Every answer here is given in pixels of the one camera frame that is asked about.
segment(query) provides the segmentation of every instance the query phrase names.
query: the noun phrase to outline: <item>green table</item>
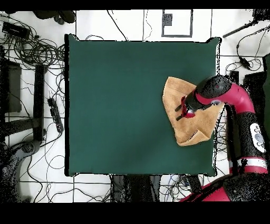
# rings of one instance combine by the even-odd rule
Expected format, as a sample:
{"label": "green table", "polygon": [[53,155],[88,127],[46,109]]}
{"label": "green table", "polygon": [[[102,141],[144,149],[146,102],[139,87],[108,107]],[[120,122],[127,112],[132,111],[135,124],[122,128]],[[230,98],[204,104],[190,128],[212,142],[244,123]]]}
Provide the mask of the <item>green table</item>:
{"label": "green table", "polygon": [[162,103],[169,76],[195,85],[216,73],[208,43],[78,41],[65,36],[66,173],[215,174],[213,137],[180,147]]}

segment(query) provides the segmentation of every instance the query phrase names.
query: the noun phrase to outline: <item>cable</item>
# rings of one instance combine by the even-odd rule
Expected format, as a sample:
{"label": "cable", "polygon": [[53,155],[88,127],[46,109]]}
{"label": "cable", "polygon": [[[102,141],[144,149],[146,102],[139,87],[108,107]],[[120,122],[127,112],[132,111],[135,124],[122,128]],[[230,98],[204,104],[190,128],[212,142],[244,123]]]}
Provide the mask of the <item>cable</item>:
{"label": "cable", "polygon": [[[0,17],[11,18],[4,15],[0,15]],[[9,35],[7,35],[4,38],[4,42],[2,43],[6,44],[8,42],[8,44],[10,45],[8,49],[10,49],[11,45],[13,45],[13,51],[22,62],[30,66],[35,66],[36,64],[42,63],[49,67],[51,65],[54,65],[56,61],[64,60],[64,45],[58,48],[56,43],[51,40],[39,40],[35,38],[36,30],[34,28],[13,18],[11,19],[16,21],[14,25],[19,25],[30,30],[29,40],[23,40],[17,37],[10,37]]]}
{"label": "cable", "polygon": [[101,37],[101,36],[97,36],[97,35],[89,35],[87,38],[85,38],[85,40],[87,41],[87,40],[88,40],[88,38],[90,38],[90,37],[92,37],[92,36],[95,36],[95,37],[97,37],[97,38],[101,38],[102,40],[104,40],[104,39],[103,39],[103,37]]}
{"label": "cable", "polygon": [[128,41],[128,39],[126,38],[126,36],[125,36],[125,35],[123,34],[123,32],[119,29],[119,27],[117,26],[115,20],[113,19],[113,17],[112,17],[111,14],[109,13],[109,10],[107,10],[107,13],[108,13],[108,15],[111,17],[111,19],[112,19],[112,21],[114,22],[114,24],[116,25],[117,29],[118,29],[118,30],[120,31],[120,33],[123,35],[124,39],[125,39],[126,41]]}
{"label": "cable", "polygon": [[35,197],[35,199],[34,199],[34,201],[33,201],[33,203],[35,203],[37,197],[39,196],[39,194],[41,193],[41,191],[42,191],[42,189],[43,189],[43,185],[42,185],[42,183],[41,183],[40,181],[38,181],[37,179],[33,178],[33,177],[30,175],[30,173],[29,173],[29,167],[30,167],[30,165],[31,165],[31,162],[32,162],[32,155],[30,156],[30,162],[29,162],[29,165],[28,165],[28,167],[27,167],[27,173],[28,173],[28,175],[29,175],[30,178],[32,178],[34,181],[36,181],[37,183],[39,183],[39,184],[41,185],[41,189],[40,189],[40,191],[38,192],[38,194],[36,195],[36,197]]}
{"label": "cable", "polygon": [[[257,57],[257,54],[258,54],[258,52],[259,52],[259,48],[260,48],[260,46],[261,46],[261,41],[262,41],[262,39],[263,39],[263,37],[264,37],[266,31],[269,31],[269,29],[270,29],[270,25],[267,26],[267,27],[265,27],[265,28],[262,28],[262,29],[260,29],[260,30],[258,30],[258,31],[256,31],[256,32],[254,32],[254,33],[252,33],[252,34],[246,35],[246,36],[244,36],[243,38],[241,38],[241,39],[239,40],[238,44],[236,45],[236,52],[237,52],[237,55],[238,55],[240,61],[239,61],[239,62],[235,62],[235,63],[240,63],[241,66],[245,67],[246,69],[248,69],[248,70],[250,70],[250,71],[257,71],[257,70],[259,70],[259,69],[261,68],[261,66],[262,66],[262,63],[261,63],[261,61],[260,61],[259,59],[257,59],[256,57]],[[243,58],[243,57],[241,57],[241,56],[239,55],[238,49],[239,49],[240,42],[241,42],[244,38],[246,38],[246,37],[248,37],[248,36],[251,36],[251,35],[254,35],[254,34],[256,34],[256,33],[258,33],[258,32],[261,32],[261,31],[263,31],[263,30],[265,30],[265,32],[264,32],[264,34],[262,35],[262,38],[261,38],[261,40],[260,40],[260,42],[259,42],[259,47],[258,47],[258,50],[257,50],[255,56],[254,56],[254,59],[252,59],[252,60],[250,60],[250,61],[247,61],[245,58]],[[258,68],[258,69],[255,69],[255,70],[251,69],[251,68],[253,68],[253,66],[254,66],[253,61],[255,61],[256,63],[259,64],[259,68]]]}
{"label": "cable", "polygon": [[147,38],[149,38],[149,37],[151,36],[152,31],[153,31],[152,26],[147,22],[147,15],[148,15],[148,10],[147,10],[147,12],[146,12],[146,23],[150,26],[151,32],[150,32],[149,36],[146,37],[143,41],[145,41]]}

